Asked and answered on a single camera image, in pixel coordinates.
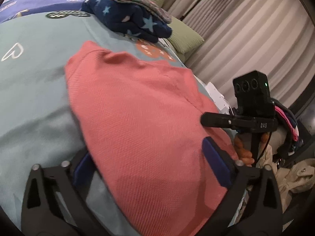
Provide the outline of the right hand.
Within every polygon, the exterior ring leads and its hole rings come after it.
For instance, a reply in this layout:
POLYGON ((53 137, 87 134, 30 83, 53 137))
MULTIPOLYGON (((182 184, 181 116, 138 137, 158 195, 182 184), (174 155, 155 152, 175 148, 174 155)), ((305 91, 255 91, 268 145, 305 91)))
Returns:
MULTIPOLYGON (((269 135, 270 133, 265 133, 262 135, 259 144, 259 155, 263 152, 266 145, 268 145, 269 135)), ((246 149, 246 147, 250 148, 250 140, 251 135, 247 133, 237 134, 234 138, 234 149, 239 159, 242 160, 248 167, 251 167, 255 162, 255 158, 253 158, 251 151, 246 149)))

